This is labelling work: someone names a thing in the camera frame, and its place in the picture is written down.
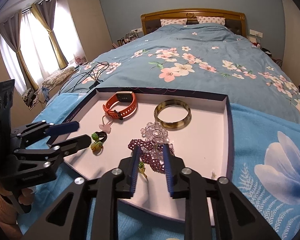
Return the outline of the left hand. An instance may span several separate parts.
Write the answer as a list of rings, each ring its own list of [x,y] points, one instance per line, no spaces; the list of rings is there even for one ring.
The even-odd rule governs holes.
[[[5,197],[13,196],[11,191],[7,191],[4,189],[2,184],[0,183],[0,194]],[[18,202],[23,205],[30,205],[34,200],[34,192],[31,188],[25,188],[21,190],[21,194],[18,197]]]

